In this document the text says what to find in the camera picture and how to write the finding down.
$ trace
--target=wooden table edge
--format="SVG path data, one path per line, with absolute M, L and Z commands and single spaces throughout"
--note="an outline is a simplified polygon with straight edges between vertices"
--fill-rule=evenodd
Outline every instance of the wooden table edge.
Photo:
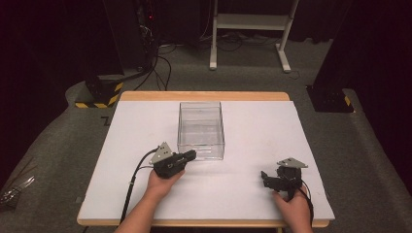
M 83 226 L 117 226 L 118 219 L 78 219 L 78 223 Z M 314 228 L 327 227 L 329 219 L 315 219 L 312 226 Z M 243 227 L 243 228 L 277 228 L 286 227 L 282 220 L 230 220 L 230 219 L 180 219 L 180 220 L 154 220 L 152 226 L 157 227 Z
M 121 101 L 290 101 L 286 92 L 262 91 L 125 91 Z

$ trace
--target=gray carpet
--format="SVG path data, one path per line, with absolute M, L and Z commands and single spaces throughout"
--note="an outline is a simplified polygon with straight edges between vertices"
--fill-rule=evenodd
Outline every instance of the gray carpet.
M 230 50 L 234 45 L 219 43 Z M 357 94 L 345 89 L 356 112 L 316 113 L 305 86 L 312 84 L 330 43 L 288 42 L 292 72 L 283 73 L 273 44 L 244 45 L 218 51 L 218 69 L 209 70 L 209 51 L 190 47 L 160 50 L 172 65 L 169 90 L 285 91 L 296 105 L 303 129 L 321 173 L 336 220 L 315 232 L 412 232 L 412 200 L 374 136 Z M 165 80 L 167 64 L 156 70 Z M 131 90 L 143 79 L 128 81 Z M 82 232 L 76 222 L 81 202 L 109 127 L 112 109 L 77 109 L 74 101 L 84 87 L 67 90 L 68 109 L 37 138 L 11 175 L 21 169 L 26 188 L 14 211 L 0 213 L 0 232 Z M 157 90 L 151 75 L 141 90 Z M 115 227 L 90 227 L 87 232 L 113 232 Z M 154 229 L 155 232 L 274 232 L 273 229 Z

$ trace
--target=white metal shelf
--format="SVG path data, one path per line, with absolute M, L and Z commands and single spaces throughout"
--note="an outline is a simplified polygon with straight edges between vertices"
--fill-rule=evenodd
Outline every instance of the white metal shelf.
M 285 30 L 288 16 L 218 14 L 217 28 Z
M 239 14 L 218 14 L 218 0 L 215 0 L 215 10 L 213 18 L 213 38 L 210 53 L 210 69 L 218 68 L 217 37 L 218 28 L 226 29 L 252 29 L 252 30 L 274 30 L 284 31 L 280 44 L 276 44 L 275 50 L 279 54 L 284 72 L 291 71 L 291 66 L 285 55 L 285 45 L 291 31 L 294 13 L 299 0 L 292 0 L 292 8 L 286 16 L 268 15 L 239 15 Z

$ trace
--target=yellow and black hazard tape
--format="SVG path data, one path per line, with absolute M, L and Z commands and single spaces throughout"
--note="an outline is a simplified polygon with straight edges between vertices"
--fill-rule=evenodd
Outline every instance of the yellow and black hazard tape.
M 120 95 L 120 90 L 121 87 L 123 86 L 123 83 L 119 83 L 115 86 L 113 93 L 111 93 L 108 96 L 108 101 L 106 103 L 102 103 L 102 102 L 76 102 L 75 105 L 77 108 L 80 109 L 88 109 L 88 108 L 98 108 L 98 109 L 106 109 L 106 108 L 112 108 L 116 101 L 119 98 Z

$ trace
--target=white shelf leg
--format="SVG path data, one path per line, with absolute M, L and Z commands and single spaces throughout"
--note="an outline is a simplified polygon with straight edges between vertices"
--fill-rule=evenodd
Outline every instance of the white shelf leg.
M 282 68 L 285 73 L 290 73 L 292 70 L 291 66 L 289 65 L 288 59 L 286 58 L 286 55 L 285 55 L 285 45 L 286 45 L 286 41 L 288 40 L 289 33 L 291 31 L 291 27 L 292 27 L 292 23 L 294 19 L 294 13 L 296 12 L 298 3 L 299 3 L 299 0 L 293 0 L 292 8 L 289 13 L 289 18 L 285 26 L 285 31 L 282 35 L 281 44 L 276 44 L 276 51 L 279 54 L 279 58 L 282 63 Z
M 216 70 L 218 68 L 218 49 L 216 45 L 218 34 L 218 0 L 215 0 L 215 10 L 213 16 L 213 36 L 212 47 L 210 51 L 210 69 Z

